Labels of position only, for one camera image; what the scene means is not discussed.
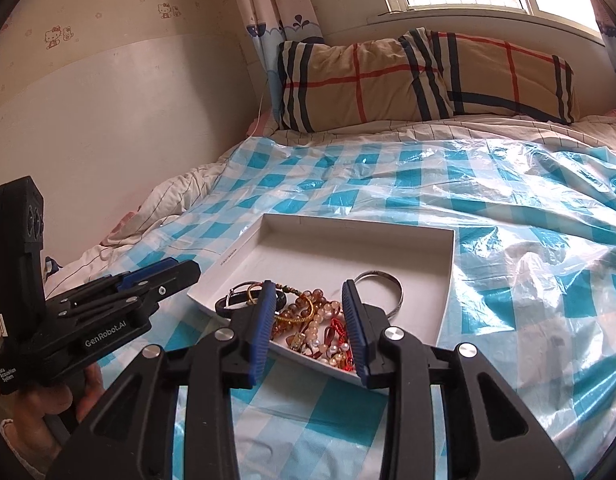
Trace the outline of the person's left hand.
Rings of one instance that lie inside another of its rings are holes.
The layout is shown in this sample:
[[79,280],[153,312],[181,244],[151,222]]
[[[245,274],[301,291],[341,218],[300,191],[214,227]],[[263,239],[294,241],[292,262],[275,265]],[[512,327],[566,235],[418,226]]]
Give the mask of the person's left hand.
[[65,384],[48,388],[35,386],[16,394],[13,416],[0,424],[6,445],[37,479],[48,472],[62,450],[43,417],[61,414],[72,405],[73,395]]

